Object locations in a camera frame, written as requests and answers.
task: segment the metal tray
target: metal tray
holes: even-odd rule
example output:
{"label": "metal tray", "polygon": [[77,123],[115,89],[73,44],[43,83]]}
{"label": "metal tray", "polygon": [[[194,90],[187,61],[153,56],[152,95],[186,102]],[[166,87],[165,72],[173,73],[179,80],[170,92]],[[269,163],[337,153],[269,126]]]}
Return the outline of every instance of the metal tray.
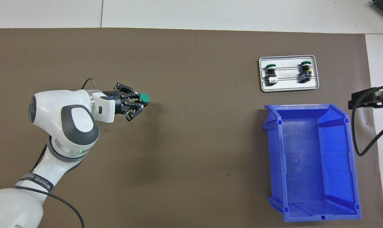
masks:
{"label": "metal tray", "polygon": [[[298,78],[301,74],[301,62],[303,61],[311,62],[312,76],[310,81],[299,83]],[[276,64],[277,84],[272,86],[266,85],[266,66],[268,64]],[[316,58],[313,55],[262,57],[259,59],[258,67],[263,92],[314,90],[319,87]]]}

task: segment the black bracket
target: black bracket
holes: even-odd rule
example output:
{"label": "black bracket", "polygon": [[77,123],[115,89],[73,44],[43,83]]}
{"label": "black bracket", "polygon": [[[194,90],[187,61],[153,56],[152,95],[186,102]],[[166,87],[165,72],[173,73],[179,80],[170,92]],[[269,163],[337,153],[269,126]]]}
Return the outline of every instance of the black bracket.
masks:
{"label": "black bracket", "polygon": [[[348,108],[353,109],[353,105],[356,100],[365,92],[374,89],[376,87],[372,87],[370,89],[365,89],[359,92],[355,92],[352,94],[352,100],[348,101]],[[383,91],[377,91],[365,97],[360,103],[358,108],[362,107],[372,107],[372,108],[383,108]]]}

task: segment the black cable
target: black cable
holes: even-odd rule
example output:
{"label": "black cable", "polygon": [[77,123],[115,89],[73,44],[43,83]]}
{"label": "black cable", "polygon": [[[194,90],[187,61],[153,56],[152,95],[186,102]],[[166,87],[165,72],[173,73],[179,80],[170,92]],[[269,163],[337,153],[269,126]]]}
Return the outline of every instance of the black cable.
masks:
{"label": "black cable", "polygon": [[87,84],[87,82],[88,82],[89,80],[91,80],[91,83],[93,84],[94,88],[95,88],[95,89],[98,89],[97,86],[96,86],[96,83],[94,82],[94,80],[93,80],[92,78],[88,78],[88,79],[84,82],[84,84],[83,84],[83,86],[81,87],[81,89],[84,89],[84,86],[86,86],[86,84]]}
{"label": "black cable", "polygon": [[84,82],[84,84],[83,84],[83,86],[81,87],[81,89],[84,89],[84,87],[86,86],[86,84],[87,84],[87,82],[88,82],[89,80],[92,80],[92,81],[93,81],[92,78],[88,78],[88,79]]}
{"label": "black cable", "polygon": [[358,154],[358,156],[363,156],[366,154],[366,152],[368,152],[368,150],[370,149],[371,146],[373,146],[373,144],[383,135],[383,130],[381,130],[371,141],[370,143],[366,146],[366,148],[360,153],[359,152],[359,148],[358,148],[358,144],[356,143],[356,135],[355,135],[355,111],[356,111],[356,108],[358,108],[359,104],[363,101],[363,99],[365,97],[367,97],[368,95],[374,93],[374,92],[377,92],[379,90],[383,89],[383,86],[380,86],[380,87],[376,87],[376,88],[373,88],[369,91],[366,91],[364,94],[362,94],[355,102],[355,104],[353,105],[353,110],[352,110],[352,138],[353,138],[353,144],[355,146],[355,151],[356,151],[356,154]]}
{"label": "black cable", "polygon": [[36,161],[34,167],[32,168],[32,170],[31,170],[30,172],[32,172],[32,171],[35,169],[35,167],[39,164],[39,162],[41,161],[41,158],[42,158],[43,155],[45,154],[45,150],[46,150],[46,144],[45,144],[45,146],[43,147],[42,152],[41,152],[41,155],[39,156],[38,160]]}
{"label": "black cable", "polygon": [[22,186],[14,186],[15,188],[18,188],[18,189],[24,189],[24,190],[29,190],[29,191],[33,191],[33,192],[38,192],[38,193],[42,193],[44,195],[47,195],[47,196],[50,196],[50,197],[53,197],[57,200],[60,200],[61,202],[63,202],[64,204],[68,205],[75,213],[76,215],[79,217],[80,219],[80,223],[81,223],[81,228],[84,228],[84,221],[83,221],[83,218],[81,217],[80,213],[74,208],[74,206],[72,206],[70,203],[68,203],[66,200],[62,199],[61,197],[59,196],[55,196],[54,194],[52,193],[48,193],[48,192],[44,192],[44,191],[40,191],[40,190],[37,190],[37,189],[33,189],[33,188],[29,188],[29,187],[22,187]]}

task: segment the white table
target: white table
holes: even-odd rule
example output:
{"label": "white table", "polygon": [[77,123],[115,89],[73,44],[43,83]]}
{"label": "white table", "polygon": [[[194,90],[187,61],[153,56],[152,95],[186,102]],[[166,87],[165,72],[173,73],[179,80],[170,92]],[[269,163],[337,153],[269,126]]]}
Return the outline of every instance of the white table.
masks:
{"label": "white table", "polygon": [[[383,17],[370,3],[370,0],[0,0],[0,28],[364,33],[371,85],[380,86],[383,85]],[[373,113],[378,132],[383,128],[383,110]],[[383,136],[378,149],[383,186]]]}

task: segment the green push button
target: green push button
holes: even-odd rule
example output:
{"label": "green push button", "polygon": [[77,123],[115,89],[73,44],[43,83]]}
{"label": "green push button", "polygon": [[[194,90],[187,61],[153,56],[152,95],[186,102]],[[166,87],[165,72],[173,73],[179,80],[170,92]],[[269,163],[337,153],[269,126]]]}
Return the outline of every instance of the green push button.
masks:
{"label": "green push button", "polygon": [[149,96],[146,94],[146,93],[141,93],[139,95],[139,99],[142,101],[142,102],[149,102]]}

